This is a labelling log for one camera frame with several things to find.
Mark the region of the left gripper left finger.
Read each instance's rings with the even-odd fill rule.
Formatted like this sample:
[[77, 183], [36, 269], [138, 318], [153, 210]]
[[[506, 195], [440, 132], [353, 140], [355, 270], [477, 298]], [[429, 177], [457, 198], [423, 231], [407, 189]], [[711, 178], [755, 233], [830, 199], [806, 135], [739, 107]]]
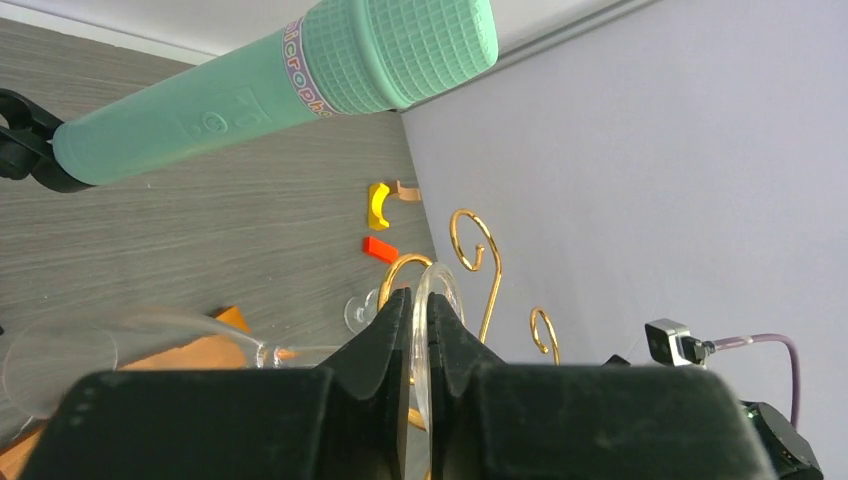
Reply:
[[311, 368], [113, 371], [65, 395], [24, 479], [400, 479], [412, 294]]

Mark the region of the clear wine glass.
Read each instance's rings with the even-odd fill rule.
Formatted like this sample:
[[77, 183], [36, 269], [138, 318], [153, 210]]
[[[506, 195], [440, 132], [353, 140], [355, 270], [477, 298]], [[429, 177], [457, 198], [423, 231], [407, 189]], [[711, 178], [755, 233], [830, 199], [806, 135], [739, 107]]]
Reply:
[[343, 318], [347, 328], [359, 334], [374, 320], [378, 312], [379, 289], [374, 288], [367, 294], [351, 297], [344, 306]]
[[202, 319], [173, 312], [137, 312], [128, 327], [40, 323], [9, 351], [3, 382], [27, 415], [48, 418], [70, 385], [97, 370], [236, 369], [314, 366], [335, 347], [274, 347], [263, 352], [235, 307]]

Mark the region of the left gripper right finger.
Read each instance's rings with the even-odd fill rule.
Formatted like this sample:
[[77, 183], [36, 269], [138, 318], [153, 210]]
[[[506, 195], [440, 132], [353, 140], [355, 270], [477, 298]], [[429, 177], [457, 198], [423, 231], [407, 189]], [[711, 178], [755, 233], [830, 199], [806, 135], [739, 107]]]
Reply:
[[429, 297], [435, 479], [772, 479], [729, 388], [698, 369], [508, 364]]

